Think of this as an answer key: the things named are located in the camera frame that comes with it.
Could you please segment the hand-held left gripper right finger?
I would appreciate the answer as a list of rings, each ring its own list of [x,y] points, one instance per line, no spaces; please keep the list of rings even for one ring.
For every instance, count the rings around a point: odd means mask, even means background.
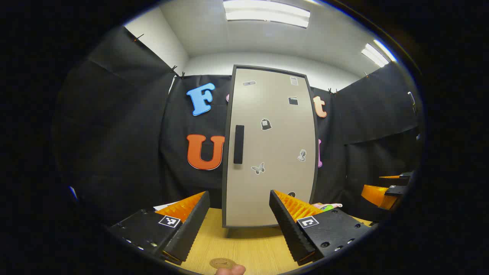
[[[323,211],[277,190],[269,206],[298,265],[332,261],[373,231],[339,208]]]

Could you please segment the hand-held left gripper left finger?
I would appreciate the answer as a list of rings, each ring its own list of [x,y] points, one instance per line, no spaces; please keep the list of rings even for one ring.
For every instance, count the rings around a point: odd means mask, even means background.
[[[187,260],[209,207],[205,191],[160,210],[140,209],[108,231],[145,257],[180,265]]]

